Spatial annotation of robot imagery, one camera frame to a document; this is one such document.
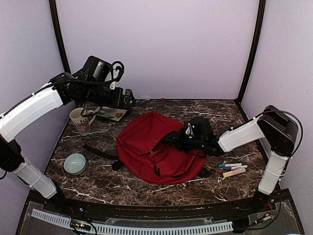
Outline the red student backpack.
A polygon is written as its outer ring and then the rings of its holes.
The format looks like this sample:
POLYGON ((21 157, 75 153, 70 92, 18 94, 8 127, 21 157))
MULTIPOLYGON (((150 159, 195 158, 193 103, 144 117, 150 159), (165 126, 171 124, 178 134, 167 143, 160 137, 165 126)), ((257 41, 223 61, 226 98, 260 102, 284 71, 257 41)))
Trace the red student backpack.
POLYGON ((90 145, 87 151, 112 160, 112 169, 129 169, 141 180, 157 185, 177 185, 195 177, 208 177, 202 150, 180 151, 165 138, 183 128, 177 120, 157 112, 149 112, 132 120, 116 139, 116 155, 110 155, 90 145))

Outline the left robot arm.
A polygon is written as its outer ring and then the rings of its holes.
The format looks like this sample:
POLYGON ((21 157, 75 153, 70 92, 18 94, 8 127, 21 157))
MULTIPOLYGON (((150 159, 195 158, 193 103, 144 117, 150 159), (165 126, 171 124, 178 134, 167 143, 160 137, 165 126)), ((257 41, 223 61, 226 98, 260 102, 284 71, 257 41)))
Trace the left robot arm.
POLYGON ((75 103, 94 103, 99 107, 128 110, 135 103, 132 90, 116 84, 125 66, 89 56, 76 73, 63 72, 0 115, 0 167, 15 174, 58 213, 66 213, 69 203, 56 183, 24 156, 17 136, 57 109, 75 103))

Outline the teal cap marker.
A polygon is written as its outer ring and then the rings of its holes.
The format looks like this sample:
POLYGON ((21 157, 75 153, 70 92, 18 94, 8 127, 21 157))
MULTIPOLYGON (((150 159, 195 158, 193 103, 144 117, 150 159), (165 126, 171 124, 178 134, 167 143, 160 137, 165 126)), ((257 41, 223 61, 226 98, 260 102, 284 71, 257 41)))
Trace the teal cap marker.
POLYGON ((235 163, 235 164, 219 164, 219 165, 218 165, 218 168, 235 167, 235 166, 242 166, 242 163, 235 163))

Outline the purple cap marker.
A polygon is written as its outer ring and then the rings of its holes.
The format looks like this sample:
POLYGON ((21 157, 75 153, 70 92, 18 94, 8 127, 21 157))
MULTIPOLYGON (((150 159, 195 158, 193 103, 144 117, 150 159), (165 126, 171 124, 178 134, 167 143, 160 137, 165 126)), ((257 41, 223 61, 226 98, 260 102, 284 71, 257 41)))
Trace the purple cap marker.
POLYGON ((225 171, 233 171, 236 169, 247 168, 247 165, 225 167, 225 171))

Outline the yellow pink pastel highlighter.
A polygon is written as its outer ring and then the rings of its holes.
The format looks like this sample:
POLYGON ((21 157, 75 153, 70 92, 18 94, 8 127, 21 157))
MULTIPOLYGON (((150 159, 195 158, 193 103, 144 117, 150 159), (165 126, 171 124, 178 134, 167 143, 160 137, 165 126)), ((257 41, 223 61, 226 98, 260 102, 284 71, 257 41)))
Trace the yellow pink pastel highlighter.
POLYGON ((235 170, 227 171, 227 172, 223 173, 223 177, 224 178, 228 178, 228 177, 235 176, 235 175, 238 175, 238 174, 242 174, 242 173, 245 173, 245 172, 246 172, 245 168, 239 168, 239 169, 235 169, 235 170))

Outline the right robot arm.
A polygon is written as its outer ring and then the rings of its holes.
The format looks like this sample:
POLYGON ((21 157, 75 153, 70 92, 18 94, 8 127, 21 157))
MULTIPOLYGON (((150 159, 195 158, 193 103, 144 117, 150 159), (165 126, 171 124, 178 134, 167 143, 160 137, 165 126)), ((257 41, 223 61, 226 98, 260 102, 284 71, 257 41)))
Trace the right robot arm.
POLYGON ((267 195, 285 175, 288 164, 303 140, 303 125, 299 118, 273 105, 247 122, 220 135, 213 133, 210 121, 195 117, 178 130, 167 134, 161 141, 186 153, 202 150, 209 156, 221 156, 251 142, 266 140, 270 146, 265 172, 258 185, 258 194, 250 200, 250 209, 261 212, 268 205, 267 195))

